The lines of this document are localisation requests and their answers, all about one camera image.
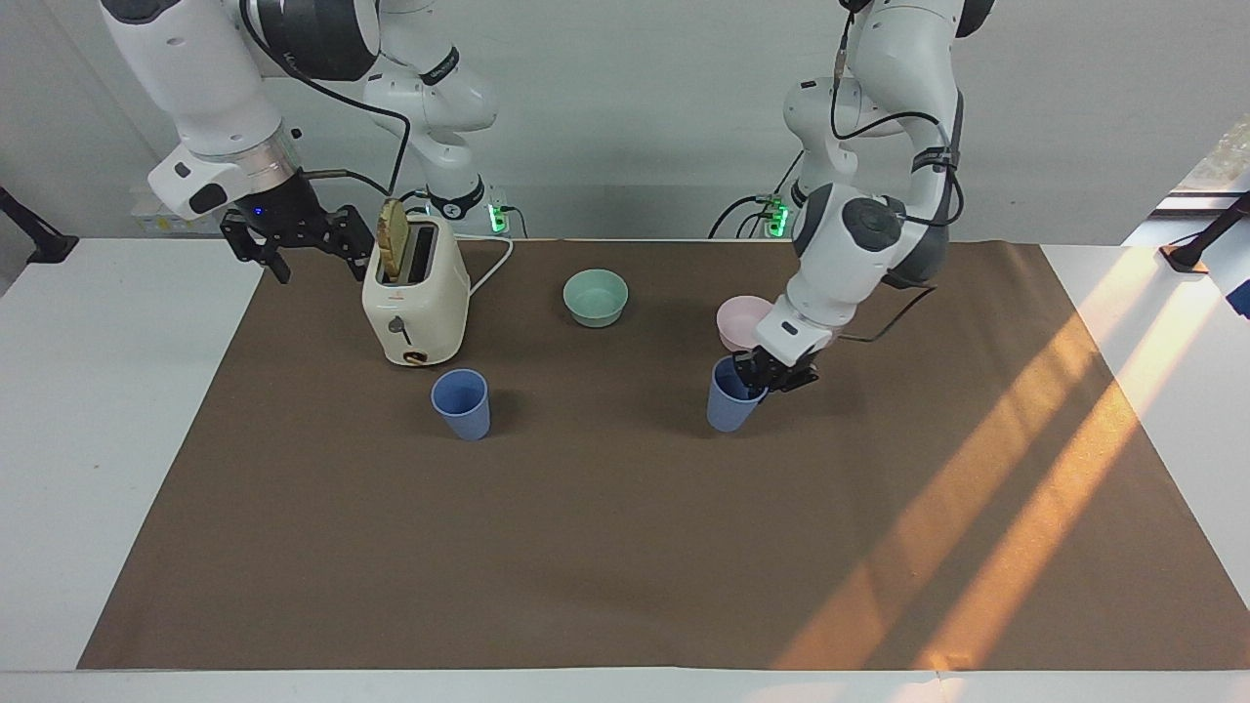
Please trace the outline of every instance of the blue object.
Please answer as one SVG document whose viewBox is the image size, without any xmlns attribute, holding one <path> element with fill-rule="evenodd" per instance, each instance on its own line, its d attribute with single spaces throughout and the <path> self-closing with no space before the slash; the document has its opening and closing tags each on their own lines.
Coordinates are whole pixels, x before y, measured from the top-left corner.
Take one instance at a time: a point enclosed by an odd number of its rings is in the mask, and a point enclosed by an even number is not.
<svg viewBox="0 0 1250 703">
<path fill-rule="evenodd" d="M 442 374 L 430 390 L 430 403 L 465 442 L 478 442 L 490 433 L 490 388 L 472 369 Z"/>
<path fill-rule="evenodd" d="M 725 357 L 716 362 L 711 372 L 711 387 L 708 390 L 708 423 L 719 432 L 738 432 L 755 408 L 768 394 L 761 390 L 751 398 L 734 370 L 734 358 Z"/>
<path fill-rule="evenodd" d="M 1241 288 L 1232 291 L 1229 295 L 1229 303 L 1232 304 L 1232 309 L 1238 311 L 1242 318 L 1250 318 L 1250 280 L 1241 284 Z"/>
</svg>

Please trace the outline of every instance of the white table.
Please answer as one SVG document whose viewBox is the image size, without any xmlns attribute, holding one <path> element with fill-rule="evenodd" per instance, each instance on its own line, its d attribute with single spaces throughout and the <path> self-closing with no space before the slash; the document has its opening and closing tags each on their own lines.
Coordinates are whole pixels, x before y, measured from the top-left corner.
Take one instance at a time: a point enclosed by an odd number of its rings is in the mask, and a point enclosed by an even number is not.
<svg viewBox="0 0 1250 703">
<path fill-rule="evenodd" d="M 1250 600 L 1250 323 L 1152 249 L 1046 254 Z M 70 673 L 259 279 L 215 240 L 84 240 L 0 298 L 0 672 L 28 672 L 0 700 L 1250 699 L 1250 673 Z"/>
</svg>

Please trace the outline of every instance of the table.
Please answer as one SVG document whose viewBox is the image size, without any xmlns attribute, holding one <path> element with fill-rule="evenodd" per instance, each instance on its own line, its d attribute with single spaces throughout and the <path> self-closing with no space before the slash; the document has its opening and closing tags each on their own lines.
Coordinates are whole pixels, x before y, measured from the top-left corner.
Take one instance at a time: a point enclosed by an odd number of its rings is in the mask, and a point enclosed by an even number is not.
<svg viewBox="0 0 1250 703">
<path fill-rule="evenodd" d="M 9 433 L 4 444 L 18 448 L 11 454 L 18 468 L 4 474 L 5 484 L 15 488 L 0 499 L 6 500 L 4 514 L 11 517 L 14 525 L 25 525 L 22 537 L 40 537 L 38 543 L 14 539 L 0 547 L 4 563 L 25 565 L 16 575 L 5 574 L 9 609 L 4 612 L 4 622 L 31 623 L 35 627 L 24 629 L 42 638 L 34 642 L 36 647 L 31 647 L 30 637 L 16 643 L 6 638 L 12 644 L 0 645 L 0 662 L 10 670 L 72 668 L 258 278 L 258 271 L 236 266 L 229 255 L 222 255 L 218 243 L 88 241 L 82 246 L 88 256 L 79 255 L 55 270 L 28 273 L 0 303 L 0 329 L 5 330 L 0 359 L 6 369 L 30 372 L 5 374 L 5 398 L 38 400 L 46 389 L 74 388 L 75 394 L 61 397 L 74 398 L 72 403 L 62 400 L 44 409 L 26 405 L 21 417 L 59 415 L 64 424 L 72 427 L 78 419 L 80 428 L 91 428 L 70 432 L 50 445 L 31 433 L 29 424 L 16 422 L 19 415 L 12 405 L 4 407 L 5 429 L 0 432 Z M 1239 545 L 1231 539 L 1236 513 L 1221 513 L 1221 508 L 1239 509 L 1239 498 L 1250 492 L 1236 490 L 1230 482 L 1238 477 L 1220 475 L 1212 480 L 1214 477 L 1204 474 L 1218 462 L 1186 463 L 1191 453 L 1181 433 L 1169 434 L 1178 415 L 1200 412 L 1201 400 L 1210 398 L 1210 384 L 1198 393 L 1188 380 L 1244 379 L 1245 372 L 1232 363 L 1235 354 L 1229 353 L 1230 345 L 1246 344 L 1244 324 L 1218 305 L 1204 308 L 1219 299 L 1209 283 L 1182 285 L 1159 276 L 1144 251 L 1049 248 L 1048 255 L 1245 594 L 1241 570 L 1245 559 L 1236 553 Z M 196 260 L 198 269 L 191 271 L 190 280 L 186 265 L 171 265 L 179 260 Z M 144 275 L 134 276 L 132 271 Z M 1102 278 L 1111 283 L 1099 286 L 1096 281 Z M 186 309 L 196 311 L 195 324 L 182 324 L 186 315 L 179 310 L 161 309 L 160 291 L 169 286 L 195 291 L 184 303 Z M 84 290 L 94 295 L 82 296 Z M 1161 315 L 1156 314 L 1159 308 Z M 1191 314 L 1195 309 L 1201 310 L 1196 318 Z M 48 343 L 69 329 L 81 330 L 91 340 L 90 357 L 84 357 L 76 345 Z M 1176 334 L 1178 329 L 1190 334 Z M 1182 353 L 1172 345 L 1174 359 L 1169 365 L 1174 368 L 1162 369 L 1171 373 L 1162 382 L 1158 375 L 1160 369 L 1144 360 L 1154 359 L 1154 354 L 1132 353 L 1139 345 L 1154 349 L 1176 339 L 1189 341 L 1181 345 Z M 30 344 L 30 340 L 45 343 Z M 110 367 L 114 373 L 106 372 Z M 41 368 L 56 368 L 59 378 L 40 378 Z M 1222 387 L 1235 393 L 1238 384 Z M 1172 414 L 1165 412 L 1169 408 Z M 135 423 L 136 417 L 144 422 Z M 1244 439 L 1236 428 L 1206 424 L 1202 432 L 1205 445 L 1214 448 L 1212 452 L 1228 449 L 1226 454 L 1216 454 L 1216 459 L 1235 462 L 1244 455 Z M 125 442 L 136 437 L 145 438 L 141 452 Z M 90 463 L 85 457 L 92 458 Z M 109 467 L 110 459 L 112 465 L 122 468 L 125 480 L 116 480 L 119 473 L 96 469 Z M 32 463 L 59 469 L 20 470 Z M 99 500 L 105 495 L 115 500 Z M 32 497 L 41 498 L 32 502 Z M 90 544 L 82 542 L 84 535 L 92 535 Z M 69 583 L 66 573 L 79 578 Z M 75 600 L 76 608 L 64 608 L 64 603 Z M 58 618 L 60 622 L 49 627 Z M 824 680 L 838 678 L 830 674 Z"/>
</svg>

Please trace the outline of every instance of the brown tablecloth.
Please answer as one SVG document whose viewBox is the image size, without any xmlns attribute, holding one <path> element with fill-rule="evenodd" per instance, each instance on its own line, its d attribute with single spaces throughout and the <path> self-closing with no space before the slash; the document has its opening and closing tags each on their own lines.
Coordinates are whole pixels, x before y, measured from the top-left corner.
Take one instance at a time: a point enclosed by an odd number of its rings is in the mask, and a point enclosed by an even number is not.
<svg viewBox="0 0 1250 703">
<path fill-rule="evenodd" d="M 788 246 L 519 243 L 448 367 L 491 383 L 479 444 L 429 407 L 445 369 L 384 360 L 340 261 L 291 264 L 81 667 L 1250 665 L 1241 599 L 1036 246 L 954 246 L 886 339 L 721 437 L 715 310 L 775 296 Z M 630 284 L 612 328 L 562 310 L 590 266 Z"/>
</svg>

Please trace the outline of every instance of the wall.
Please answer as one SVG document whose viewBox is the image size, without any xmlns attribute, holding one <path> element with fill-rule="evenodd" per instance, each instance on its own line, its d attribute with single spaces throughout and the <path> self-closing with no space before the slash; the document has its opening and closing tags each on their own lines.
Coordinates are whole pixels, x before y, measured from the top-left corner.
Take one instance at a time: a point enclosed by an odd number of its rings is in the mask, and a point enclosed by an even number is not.
<svg viewBox="0 0 1250 703">
<path fill-rule="evenodd" d="M 172 130 L 84 5 L 0 0 L 0 76 L 22 96 L 16 116 L 8 100 L 0 111 L 0 173 L 70 231 L 134 234 L 125 190 Z M 1250 64 L 1244 0 L 998 5 L 955 49 L 970 200 L 958 238 L 1119 243 L 1250 109 L 1240 71 L 1219 69 Z M 829 73 L 842 18 L 831 0 L 438 8 L 499 85 L 499 124 L 470 140 L 536 236 L 704 236 L 724 204 L 771 189 L 798 148 L 781 100 Z M 268 90 L 305 131 L 309 166 L 388 171 L 394 139 L 366 116 L 289 80 Z M 864 180 L 898 188 L 910 148 L 881 141 L 858 146 Z M 376 205 L 319 188 L 328 204 Z"/>
</svg>

